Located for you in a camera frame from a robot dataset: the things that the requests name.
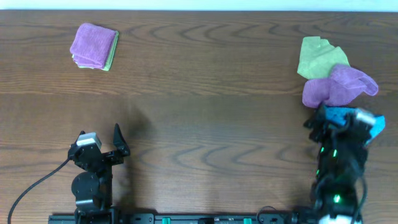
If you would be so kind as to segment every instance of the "wire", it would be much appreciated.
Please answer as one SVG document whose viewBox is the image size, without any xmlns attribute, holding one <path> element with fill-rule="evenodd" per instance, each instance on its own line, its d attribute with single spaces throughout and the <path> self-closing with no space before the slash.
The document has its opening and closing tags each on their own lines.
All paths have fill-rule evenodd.
<svg viewBox="0 0 398 224">
<path fill-rule="evenodd" d="M 17 206 L 18 202 L 23 198 L 23 196 L 25 196 L 25 194 L 27 194 L 30 190 L 32 190 L 34 187 L 36 187 L 36 185 L 38 185 L 39 183 L 43 182 L 43 180 L 51 177 L 52 175 L 54 175 L 54 173 L 58 172 L 62 167 L 64 167 L 68 162 L 69 162 L 69 158 L 63 162 L 58 168 L 56 168 L 53 172 L 47 174 L 45 177 L 41 178 L 40 180 L 36 181 L 36 183 L 32 184 L 30 187 L 28 187 L 18 198 L 17 200 L 14 202 L 14 204 L 12 205 L 10 212 L 8 213 L 8 224 L 11 224 L 11 217 L 12 217 L 12 213 L 15 209 L 15 207 Z"/>
<path fill-rule="evenodd" d="M 315 194 L 316 196 L 318 196 L 318 194 L 319 194 L 319 189 L 322 187 L 322 185 L 323 185 L 326 181 L 328 181 L 330 178 L 332 178 L 332 177 L 333 177 L 333 174 L 327 174 L 327 175 L 323 176 L 319 182 L 317 182 L 317 184 L 316 184 L 316 186 L 315 186 L 315 189 L 314 189 L 314 194 Z"/>
<path fill-rule="evenodd" d="M 358 218 L 358 215 L 361 212 L 363 205 L 365 204 L 366 197 L 368 196 L 368 185 L 366 184 L 365 176 L 362 175 L 359 178 L 361 179 L 362 188 L 363 188 L 362 199 L 358 205 L 358 208 L 354 212 L 353 219 L 351 220 L 351 224 L 354 224 L 356 222 L 356 219 Z"/>
<path fill-rule="evenodd" d="M 274 208 L 274 207 L 272 207 L 272 206 L 269 206 L 269 205 L 260 208 L 260 210 L 257 212 L 257 215 L 256 215 L 256 220 L 257 220 L 257 222 L 260 223 L 260 224 L 263 224 L 263 222 L 260 221 L 259 215 L 260 215 L 260 212 L 262 212 L 265 208 L 272 208 L 272 209 L 274 209 L 274 210 L 276 211 L 276 208 Z"/>
</svg>

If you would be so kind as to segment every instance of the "blue part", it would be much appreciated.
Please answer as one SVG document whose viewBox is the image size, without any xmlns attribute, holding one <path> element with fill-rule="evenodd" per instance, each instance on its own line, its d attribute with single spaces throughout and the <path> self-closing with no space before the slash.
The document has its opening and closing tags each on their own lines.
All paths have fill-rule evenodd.
<svg viewBox="0 0 398 224">
<path fill-rule="evenodd" d="M 162 219 L 162 224 L 171 224 L 172 220 L 171 218 L 163 218 Z"/>
<path fill-rule="evenodd" d="M 353 113 L 355 108 L 339 108 L 339 107 L 327 107 L 326 108 L 326 119 L 336 124 L 344 125 L 346 120 L 344 119 L 347 113 Z M 383 115 L 375 116 L 376 124 L 371 129 L 370 133 L 372 138 L 368 141 L 371 142 L 380 132 L 386 127 L 386 119 Z"/>
</svg>

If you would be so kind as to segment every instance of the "green connector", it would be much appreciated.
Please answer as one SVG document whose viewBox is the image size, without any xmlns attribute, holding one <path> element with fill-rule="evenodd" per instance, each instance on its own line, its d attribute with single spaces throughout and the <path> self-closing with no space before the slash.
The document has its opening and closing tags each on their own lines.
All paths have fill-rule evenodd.
<svg viewBox="0 0 398 224">
<path fill-rule="evenodd" d="M 172 219 L 171 218 L 163 218 L 162 219 L 162 224 L 171 224 Z"/>
<path fill-rule="evenodd" d="M 244 218 L 243 224 L 251 224 L 251 218 Z"/>
</svg>

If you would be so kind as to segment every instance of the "green led light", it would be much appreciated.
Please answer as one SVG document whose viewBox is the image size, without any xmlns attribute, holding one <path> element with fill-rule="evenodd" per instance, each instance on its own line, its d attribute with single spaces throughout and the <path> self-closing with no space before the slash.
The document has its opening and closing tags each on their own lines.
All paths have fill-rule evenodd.
<svg viewBox="0 0 398 224">
<path fill-rule="evenodd" d="M 335 203 L 339 203 L 340 200 L 341 200 L 340 195 L 335 195 L 335 197 L 333 197 L 333 201 L 334 201 Z"/>
</svg>

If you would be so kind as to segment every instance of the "folded purple towel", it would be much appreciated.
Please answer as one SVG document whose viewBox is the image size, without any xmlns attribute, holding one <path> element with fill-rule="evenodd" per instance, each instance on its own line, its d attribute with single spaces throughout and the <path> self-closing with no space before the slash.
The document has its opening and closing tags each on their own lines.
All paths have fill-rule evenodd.
<svg viewBox="0 0 398 224">
<path fill-rule="evenodd" d="M 328 78 L 309 80 L 304 85 L 303 104 L 318 108 L 323 101 L 328 106 L 343 106 L 362 92 L 374 96 L 377 83 L 367 74 L 347 65 L 335 65 Z"/>
<path fill-rule="evenodd" d="M 70 47 L 73 61 L 79 66 L 103 69 L 116 31 L 84 23 L 77 30 Z"/>
</svg>

